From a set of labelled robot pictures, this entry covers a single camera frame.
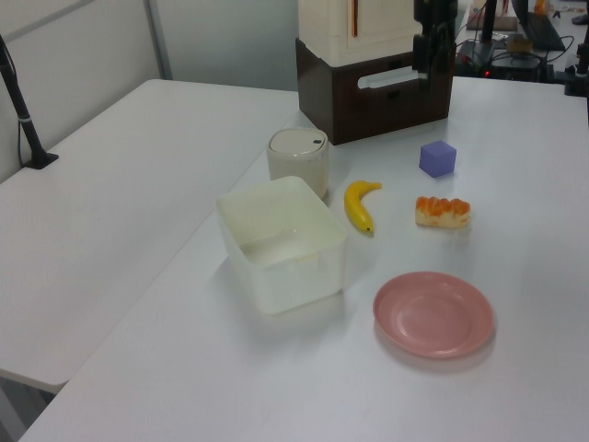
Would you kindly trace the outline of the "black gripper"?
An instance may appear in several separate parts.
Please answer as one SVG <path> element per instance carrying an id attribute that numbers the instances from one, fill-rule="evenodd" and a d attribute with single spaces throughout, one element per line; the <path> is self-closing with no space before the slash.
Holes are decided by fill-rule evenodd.
<path id="1" fill-rule="evenodd" d="M 414 19 L 421 24 L 422 34 L 413 37 L 412 69 L 418 78 L 427 80 L 430 69 L 430 42 L 432 36 L 431 71 L 433 74 L 448 74 L 454 60 L 453 31 L 457 17 L 455 0 L 414 0 Z"/>

